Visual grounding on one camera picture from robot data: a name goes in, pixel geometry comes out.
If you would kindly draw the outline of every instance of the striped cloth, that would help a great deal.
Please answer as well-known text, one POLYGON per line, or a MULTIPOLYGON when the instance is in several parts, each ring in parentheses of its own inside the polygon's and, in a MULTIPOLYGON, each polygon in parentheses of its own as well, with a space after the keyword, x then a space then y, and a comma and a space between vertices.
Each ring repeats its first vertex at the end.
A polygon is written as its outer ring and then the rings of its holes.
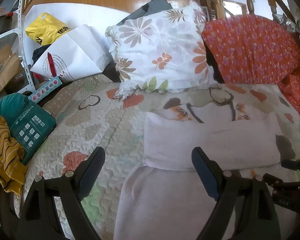
POLYGON ((0 184, 6 192, 20 195, 27 170, 19 161, 23 155, 23 147, 10 137, 9 127, 0 115, 0 184))

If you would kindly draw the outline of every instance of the quilted bedspread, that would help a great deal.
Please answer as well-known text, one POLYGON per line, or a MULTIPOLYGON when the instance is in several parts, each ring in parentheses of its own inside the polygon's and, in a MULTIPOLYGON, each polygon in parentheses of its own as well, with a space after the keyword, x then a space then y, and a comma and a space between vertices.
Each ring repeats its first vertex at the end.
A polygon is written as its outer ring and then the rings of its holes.
MULTIPOLYGON (((57 120, 57 127, 28 165, 21 197, 15 196, 18 214, 37 174, 45 179, 74 170, 97 146, 106 152, 105 164, 82 206, 103 240, 112 240, 120 190, 129 171, 143 158, 145 112, 191 103, 202 107, 211 102, 209 90, 189 89, 182 93, 138 93, 124 102, 112 97, 119 87, 98 74, 63 88, 44 109, 57 120)), ((282 133, 300 158, 300 117, 276 85, 222 85, 234 100, 259 110, 275 112, 282 133)), ((176 113, 177 118, 186 116, 176 113)), ((65 236, 73 239, 61 200, 56 206, 65 236)))

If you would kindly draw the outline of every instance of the brown cardboard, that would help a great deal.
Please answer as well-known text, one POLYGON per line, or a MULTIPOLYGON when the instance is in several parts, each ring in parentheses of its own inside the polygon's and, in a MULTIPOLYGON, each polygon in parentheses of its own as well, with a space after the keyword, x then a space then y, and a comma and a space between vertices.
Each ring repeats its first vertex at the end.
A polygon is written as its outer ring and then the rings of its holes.
POLYGON ((10 56, 12 55, 11 47, 9 44, 5 45, 0 50, 0 65, 10 56))
POLYGON ((8 82, 16 75, 23 71, 17 54, 12 54, 7 58, 0 71, 0 92, 8 84, 8 82))

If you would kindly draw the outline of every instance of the white paper bag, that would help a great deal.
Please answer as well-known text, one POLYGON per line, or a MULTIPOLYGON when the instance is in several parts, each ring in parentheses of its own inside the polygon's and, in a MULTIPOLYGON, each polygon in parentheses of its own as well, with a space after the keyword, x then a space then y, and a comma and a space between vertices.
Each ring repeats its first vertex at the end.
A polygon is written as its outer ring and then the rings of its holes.
POLYGON ((35 73, 52 78, 48 52, 63 83, 101 73, 110 62, 110 54, 102 49, 87 25, 62 35, 31 68, 35 73))

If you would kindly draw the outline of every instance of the white floral pillow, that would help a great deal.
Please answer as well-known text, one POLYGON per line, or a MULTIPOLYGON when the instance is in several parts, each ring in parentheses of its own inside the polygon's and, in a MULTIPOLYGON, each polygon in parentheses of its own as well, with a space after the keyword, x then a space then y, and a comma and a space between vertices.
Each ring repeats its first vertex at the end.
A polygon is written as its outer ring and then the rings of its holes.
POLYGON ((209 82, 201 32, 205 13, 194 2, 124 25, 108 27, 112 54, 120 72, 120 99, 135 90, 180 91, 209 82))

